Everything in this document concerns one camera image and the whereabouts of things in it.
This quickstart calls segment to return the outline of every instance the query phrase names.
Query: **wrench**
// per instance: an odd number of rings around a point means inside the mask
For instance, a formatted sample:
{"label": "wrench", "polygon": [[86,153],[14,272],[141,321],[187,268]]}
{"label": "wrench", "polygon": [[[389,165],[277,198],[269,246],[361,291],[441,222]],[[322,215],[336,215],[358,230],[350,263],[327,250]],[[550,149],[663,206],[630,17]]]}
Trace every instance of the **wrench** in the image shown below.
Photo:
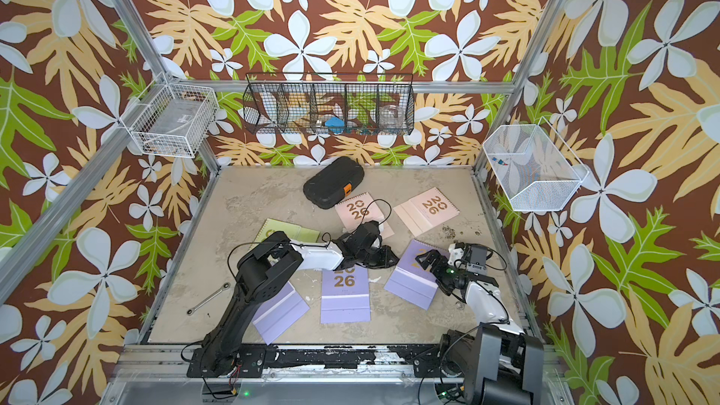
{"label": "wrench", "polygon": [[224,290],[228,289],[229,287],[230,287],[230,282],[225,282],[225,283],[223,283],[222,286],[220,286],[220,289],[218,289],[216,292],[213,292],[213,293],[210,294],[208,297],[206,297],[205,300],[203,300],[202,302],[198,303],[197,305],[195,305],[194,307],[192,307],[191,309],[189,309],[189,310],[187,311],[187,315],[188,315],[188,316],[192,315],[195,311],[197,311],[198,308],[200,308],[201,306],[203,306],[205,303],[210,302],[212,299],[215,298],[215,296],[217,296],[218,294],[220,294],[220,293],[223,292]]}

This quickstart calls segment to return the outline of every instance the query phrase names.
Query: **blue object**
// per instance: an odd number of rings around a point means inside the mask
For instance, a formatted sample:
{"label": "blue object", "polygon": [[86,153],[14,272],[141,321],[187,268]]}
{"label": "blue object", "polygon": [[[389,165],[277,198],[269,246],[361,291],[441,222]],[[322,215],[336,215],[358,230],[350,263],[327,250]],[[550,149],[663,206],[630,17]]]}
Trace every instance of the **blue object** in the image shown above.
{"label": "blue object", "polygon": [[336,116],[333,116],[325,121],[325,126],[328,127],[328,130],[335,134],[343,133],[343,131],[345,131],[345,122]]}

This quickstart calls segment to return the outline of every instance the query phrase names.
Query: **black wire basket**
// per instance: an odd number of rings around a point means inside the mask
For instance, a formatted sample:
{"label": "black wire basket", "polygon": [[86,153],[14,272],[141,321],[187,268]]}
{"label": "black wire basket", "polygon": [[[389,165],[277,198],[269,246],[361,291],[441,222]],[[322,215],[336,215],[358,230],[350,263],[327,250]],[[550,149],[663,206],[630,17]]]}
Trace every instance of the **black wire basket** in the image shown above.
{"label": "black wire basket", "polygon": [[243,117],[258,133],[409,134],[415,123],[411,75],[331,74],[334,80],[291,81],[267,74],[247,74]]}

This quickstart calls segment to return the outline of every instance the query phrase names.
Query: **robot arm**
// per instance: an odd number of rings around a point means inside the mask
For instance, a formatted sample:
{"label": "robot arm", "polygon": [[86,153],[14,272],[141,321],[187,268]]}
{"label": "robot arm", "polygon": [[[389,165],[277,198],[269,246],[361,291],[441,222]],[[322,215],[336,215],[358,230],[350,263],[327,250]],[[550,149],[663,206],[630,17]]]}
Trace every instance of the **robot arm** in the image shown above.
{"label": "robot arm", "polygon": [[348,269],[355,264],[377,269],[398,264],[398,257],[381,244],[375,220],[364,222],[329,244],[294,241],[282,231],[271,234],[238,262],[235,290],[228,308],[216,328],[205,335],[201,347],[193,352],[188,377],[229,373],[258,308],[275,297],[296,270]]}

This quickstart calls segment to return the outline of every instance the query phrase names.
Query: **pink desk calendar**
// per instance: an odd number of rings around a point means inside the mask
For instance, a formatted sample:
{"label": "pink desk calendar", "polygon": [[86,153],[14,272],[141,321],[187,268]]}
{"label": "pink desk calendar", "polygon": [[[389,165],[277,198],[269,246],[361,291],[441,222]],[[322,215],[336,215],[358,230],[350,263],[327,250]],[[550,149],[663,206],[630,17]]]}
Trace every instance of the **pink desk calendar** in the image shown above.
{"label": "pink desk calendar", "polygon": [[395,206],[394,211],[416,237],[460,214],[436,187]]}
{"label": "pink desk calendar", "polygon": [[[358,225],[360,225],[361,221],[383,222],[385,220],[385,215],[380,210],[380,207],[377,206],[377,202],[372,202],[372,197],[368,193],[363,193],[356,195],[355,197],[345,199],[335,205],[335,211],[340,217],[340,220],[343,221],[343,225],[348,231],[355,230]],[[389,238],[394,234],[395,232],[390,228],[390,225],[388,225],[387,222],[384,222],[382,224],[380,236],[384,239]]]}
{"label": "pink desk calendar", "polygon": [[423,270],[415,257],[433,249],[437,249],[443,256],[450,256],[446,250],[425,244],[416,239],[410,241],[408,248],[400,258],[400,262],[395,266],[390,278],[387,279],[385,289],[410,303],[414,303],[421,309],[427,310],[435,297],[438,285],[435,283],[435,277],[428,271]]}
{"label": "pink desk calendar", "polygon": [[367,269],[354,266],[322,272],[319,322],[339,324],[370,321],[370,282]]}

